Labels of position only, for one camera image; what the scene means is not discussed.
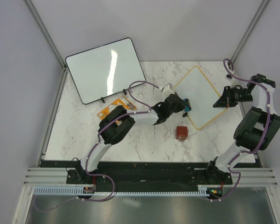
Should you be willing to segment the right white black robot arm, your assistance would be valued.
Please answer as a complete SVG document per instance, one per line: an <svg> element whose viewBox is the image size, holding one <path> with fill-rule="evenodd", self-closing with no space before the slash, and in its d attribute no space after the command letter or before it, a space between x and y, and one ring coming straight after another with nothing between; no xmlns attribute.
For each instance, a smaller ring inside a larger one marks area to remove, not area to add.
<svg viewBox="0 0 280 224"><path fill-rule="evenodd" d="M214 108L231 108L239 102L252 102L233 135L234 142L225 153L208 163L204 178L214 184L229 178L230 170L249 154L265 150L280 129L280 116L273 106L276 84L266 76L252 76L247 86L226 86Z"/></svg>

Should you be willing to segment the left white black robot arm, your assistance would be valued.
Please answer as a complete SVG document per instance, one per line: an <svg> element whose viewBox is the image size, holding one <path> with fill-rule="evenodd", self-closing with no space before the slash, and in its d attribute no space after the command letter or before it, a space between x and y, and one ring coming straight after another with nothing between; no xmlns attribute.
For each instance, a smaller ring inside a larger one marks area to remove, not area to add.
<svg viewBox="0 0 280 224"><path fill-rule="evenodd" d="M155 126L164 123L172 114L191 111L189 99L181 99L175 92L169 94L164 101L155 104L147 111L128 111L117 106L100 123L97 142L86 156L75 166L77 179L89 183L93 179L93 171L102 157L113 145L120 143L134 126Z"/></svg>

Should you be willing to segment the blue whiteboard eraser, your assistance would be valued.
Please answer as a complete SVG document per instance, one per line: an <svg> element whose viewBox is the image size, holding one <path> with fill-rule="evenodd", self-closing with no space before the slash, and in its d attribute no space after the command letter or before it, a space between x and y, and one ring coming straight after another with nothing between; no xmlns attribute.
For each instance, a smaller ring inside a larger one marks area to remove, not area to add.
<svg viewBox="0 0 280 224"><path fill-rule="evenodd" d="M189 99L188 99L188 98L185 98L183 101L185 102L184 111L185 111L185 112L191 111L192 107L191 107L191 105L190 105Z"/></svg>

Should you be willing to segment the small yellow framed whiteboard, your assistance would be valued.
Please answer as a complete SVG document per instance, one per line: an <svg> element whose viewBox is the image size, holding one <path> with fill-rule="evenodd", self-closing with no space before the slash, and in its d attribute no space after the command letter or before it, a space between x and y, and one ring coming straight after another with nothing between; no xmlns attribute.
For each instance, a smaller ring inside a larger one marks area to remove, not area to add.
<svg viewBox="0 0 280 224"><path fill-rule="evenodd" d="M190 69L173 87L182 99L188 99L191 110L188 118L197 130L201 130L227 111L227 108L214 108L221 95L198 66Z"/></svg>

